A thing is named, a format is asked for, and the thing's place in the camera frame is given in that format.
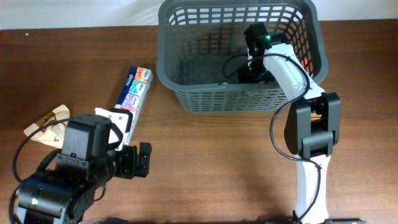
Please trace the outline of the orange spaghetti package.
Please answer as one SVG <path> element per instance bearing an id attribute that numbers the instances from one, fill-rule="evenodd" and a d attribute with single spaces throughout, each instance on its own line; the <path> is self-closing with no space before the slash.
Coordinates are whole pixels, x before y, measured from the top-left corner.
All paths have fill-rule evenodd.
<path id="1" fill-rule="evenodd" d="M 308 75 L 310 77 L 313 77 L 314 68 L 313 68 L 312 57 L 311 56 L 305 56 L 301 60 L 301 64 L 302 64 L 302 67 L 307 71 Z"/>

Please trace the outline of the multicolour tissue pack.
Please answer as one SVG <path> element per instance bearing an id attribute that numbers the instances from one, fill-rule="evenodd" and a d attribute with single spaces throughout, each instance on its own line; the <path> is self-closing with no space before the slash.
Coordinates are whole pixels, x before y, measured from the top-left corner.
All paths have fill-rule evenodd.
<path id="1" fill-rule="evenodd" d="M 131 67 L 126 83 L 115 105 L 117 109 L 128 110 L 132 113 L 130 130 L 124 137 L 124 144 L 126 145 L 131 142 L 152 78 L 152 70 L 142 67 Z"/>

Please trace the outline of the beige snack bag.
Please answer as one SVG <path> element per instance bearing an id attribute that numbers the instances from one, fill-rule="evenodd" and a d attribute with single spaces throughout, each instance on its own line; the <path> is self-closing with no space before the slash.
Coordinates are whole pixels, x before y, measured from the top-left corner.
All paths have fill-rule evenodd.
<path id="1" fill-rule="evenodd" d="M 31 124 L 29 127 L 25 128 L 24 134 L 28 136 L 36 129 L 39 129 L 46 124 L 53 123 L 61 119 L 67 119 L 69 117 L 70 110 L 65 105 L 60 105 Z M 52 124 L 51 126 L 42 129 L 37 134 L 32 136 L 31 140 L 41 142 L 55 148 L 62 148 L 67 124 L 67 121 L 58 124 Z"/>

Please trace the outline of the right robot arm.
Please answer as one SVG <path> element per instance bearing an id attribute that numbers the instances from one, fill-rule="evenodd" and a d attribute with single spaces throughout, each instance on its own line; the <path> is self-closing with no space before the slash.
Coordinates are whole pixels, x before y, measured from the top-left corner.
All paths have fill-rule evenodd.
<path id="1" fill-rule="evenodd" d="M 240 75 L 262 82 L 273 77 L 287 98 L 274 113 L 269 134 L 276 151 L 297 167 L 297 203 L 291 223 L 326 223 L 327 168 L 340 131 L 341 100 L 314 82 L 292 44 L 264 23 L 244 31 L 248 61 Z"/>

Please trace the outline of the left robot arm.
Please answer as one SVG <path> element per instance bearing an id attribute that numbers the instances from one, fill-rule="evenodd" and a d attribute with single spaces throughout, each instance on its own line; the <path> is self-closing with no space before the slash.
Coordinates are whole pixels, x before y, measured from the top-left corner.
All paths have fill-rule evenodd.
<path id="1" fill-rule="evenodd" d="M 63 146 L 45 156 L 9 202 L 11 223 L 80 223 L 97 201 L 96 190 L 113 177 L 145 178 L 152 146 L 123 145 L 121 130 L 109 118 L 79 114 L 66 120 Z"/>

